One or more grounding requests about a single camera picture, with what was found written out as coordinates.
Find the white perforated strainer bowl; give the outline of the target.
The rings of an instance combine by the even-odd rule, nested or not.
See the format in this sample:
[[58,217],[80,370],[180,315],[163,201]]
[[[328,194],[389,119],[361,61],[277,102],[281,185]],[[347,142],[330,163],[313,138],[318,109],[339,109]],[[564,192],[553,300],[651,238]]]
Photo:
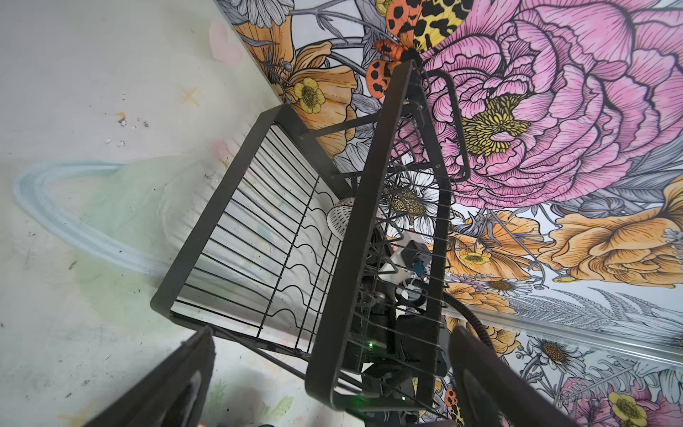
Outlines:
[[349,227],[354,200],[353,197],[339,200],[327,213],[328,229],[339,240],[344,240],[345,233]]

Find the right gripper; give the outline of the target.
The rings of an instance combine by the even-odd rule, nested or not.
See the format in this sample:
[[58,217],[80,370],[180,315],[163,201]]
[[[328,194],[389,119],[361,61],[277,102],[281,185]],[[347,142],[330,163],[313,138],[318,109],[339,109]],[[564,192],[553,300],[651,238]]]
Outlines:
[[368,398],[428,406],[448,371],[435,258],[422,233],[371,238],[341,363]]

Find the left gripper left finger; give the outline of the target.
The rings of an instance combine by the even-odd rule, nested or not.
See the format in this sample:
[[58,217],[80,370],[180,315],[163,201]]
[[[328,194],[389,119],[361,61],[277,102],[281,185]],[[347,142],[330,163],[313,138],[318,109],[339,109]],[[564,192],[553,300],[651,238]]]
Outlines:
[[215,366],[213,329],[204,327],[88,426],[198,426]]

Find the black wire dish rack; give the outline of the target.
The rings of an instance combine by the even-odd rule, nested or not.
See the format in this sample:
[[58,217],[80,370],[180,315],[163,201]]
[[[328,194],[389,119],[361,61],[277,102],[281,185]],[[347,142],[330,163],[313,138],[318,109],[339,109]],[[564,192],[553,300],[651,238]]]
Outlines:
[[[454,182],[428,94],[455,85],[441,70],[398,67],[389,98],[359,119],[364,158],[336,165],[289,105],[256,119],[185,238],[150,306],[175,324],[211,327],[304,380],[311,397],[359,417],[437,414],[428,406],[368,398],[341,369],[362,268],[373,234],[422,233],[434,281],[446,288]],[[327,226],[339,200],[354,205],[344,240]]]

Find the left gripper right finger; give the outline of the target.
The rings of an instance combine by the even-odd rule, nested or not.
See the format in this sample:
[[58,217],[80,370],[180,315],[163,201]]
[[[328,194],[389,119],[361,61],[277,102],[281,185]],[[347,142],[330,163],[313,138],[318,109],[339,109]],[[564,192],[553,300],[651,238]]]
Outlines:
[[450,334],[448,355],[466,426],[574,426],[575,423],[463,327]]

